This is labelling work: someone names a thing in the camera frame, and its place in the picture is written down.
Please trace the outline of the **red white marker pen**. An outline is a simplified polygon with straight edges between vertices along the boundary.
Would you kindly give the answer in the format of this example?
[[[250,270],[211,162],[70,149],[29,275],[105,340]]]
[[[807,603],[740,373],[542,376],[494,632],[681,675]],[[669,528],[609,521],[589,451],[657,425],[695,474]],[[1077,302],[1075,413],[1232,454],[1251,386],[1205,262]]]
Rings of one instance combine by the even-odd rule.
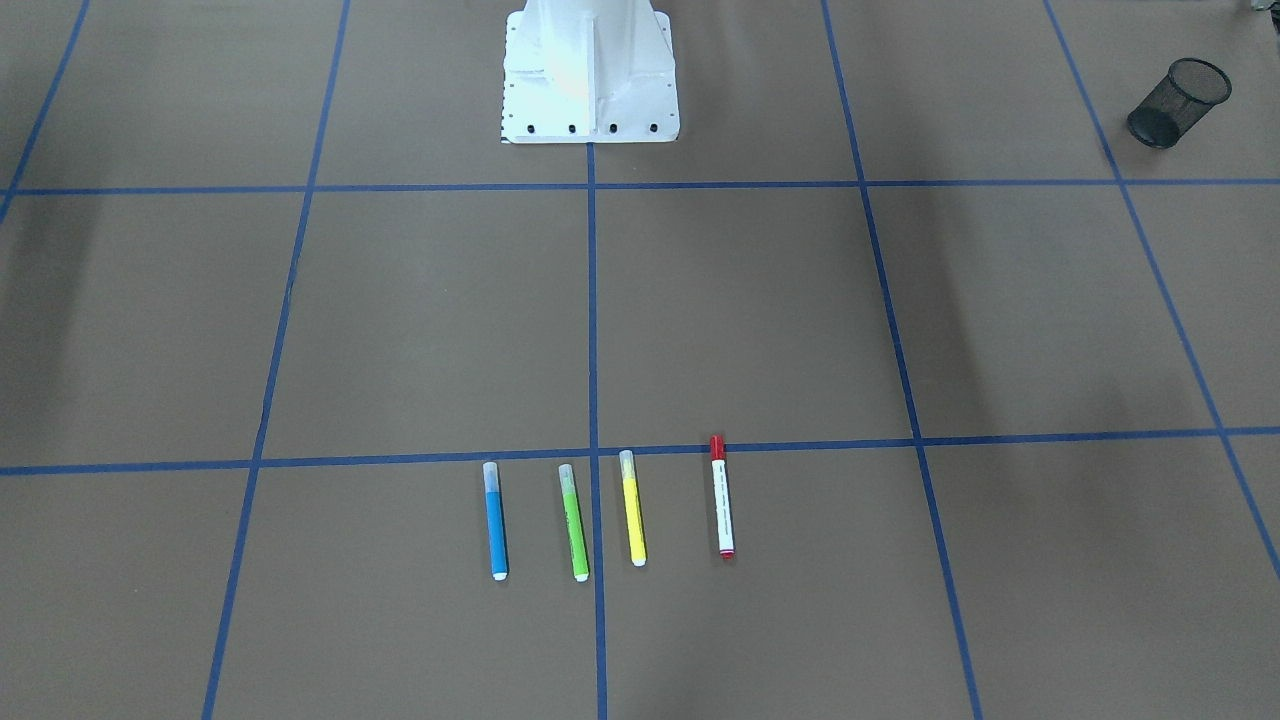
[[[728,562],[736,556],[736,544],[724,437],[713,434],[709,441],[709,448],[718,555]]]

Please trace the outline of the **blue highlighter pen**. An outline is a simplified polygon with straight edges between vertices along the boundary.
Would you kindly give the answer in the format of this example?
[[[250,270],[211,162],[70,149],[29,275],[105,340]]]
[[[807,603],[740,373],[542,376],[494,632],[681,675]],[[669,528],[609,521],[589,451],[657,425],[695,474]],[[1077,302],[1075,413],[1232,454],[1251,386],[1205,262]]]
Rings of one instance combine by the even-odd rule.
[[[486,461],[483,464],[483,489],[490,574],[495,582],[504,582],[509,575],[509,560],[506,547],[506,520],[498,462]]]

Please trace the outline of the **yellow highlighter pen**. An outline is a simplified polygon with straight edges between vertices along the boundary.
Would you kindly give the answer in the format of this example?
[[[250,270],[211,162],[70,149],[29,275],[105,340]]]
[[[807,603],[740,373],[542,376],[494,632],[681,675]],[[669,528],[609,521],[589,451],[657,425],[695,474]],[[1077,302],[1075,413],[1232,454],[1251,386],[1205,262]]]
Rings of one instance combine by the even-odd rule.
[[[618,460],[628,556],[635,568],[645,568],[648,562],[646,539],[634,451],[630,448],[620,451]]]

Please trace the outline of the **green highlighter pen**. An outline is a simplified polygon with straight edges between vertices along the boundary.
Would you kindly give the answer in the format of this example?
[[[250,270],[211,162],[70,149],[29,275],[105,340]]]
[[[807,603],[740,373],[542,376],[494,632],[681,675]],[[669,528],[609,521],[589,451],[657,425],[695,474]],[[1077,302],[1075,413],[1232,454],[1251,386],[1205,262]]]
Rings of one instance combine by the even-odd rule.
[[[585,583],[590,578],[590,565],[573,465],[561,464],[557,471],[573,579]]]

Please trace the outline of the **black mesh pen cup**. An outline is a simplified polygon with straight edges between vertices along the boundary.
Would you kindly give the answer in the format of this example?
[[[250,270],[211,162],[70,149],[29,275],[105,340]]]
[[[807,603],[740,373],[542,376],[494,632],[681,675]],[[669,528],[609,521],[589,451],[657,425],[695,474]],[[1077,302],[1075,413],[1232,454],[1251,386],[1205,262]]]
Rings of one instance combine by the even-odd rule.
[[[1126,115],[1126,128],[1147,147],[1172,149],[1231,94],[1233,82],[1224,69],[1199,58],[1179,58]]]

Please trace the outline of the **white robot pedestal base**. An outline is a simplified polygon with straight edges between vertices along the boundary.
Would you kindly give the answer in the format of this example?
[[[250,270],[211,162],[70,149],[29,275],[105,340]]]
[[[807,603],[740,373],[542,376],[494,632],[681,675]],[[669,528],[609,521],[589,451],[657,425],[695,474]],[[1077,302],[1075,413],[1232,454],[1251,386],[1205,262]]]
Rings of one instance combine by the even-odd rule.
[[[680,137],[671,18],[649,1],[527,1],[506,18],[500,141]]]

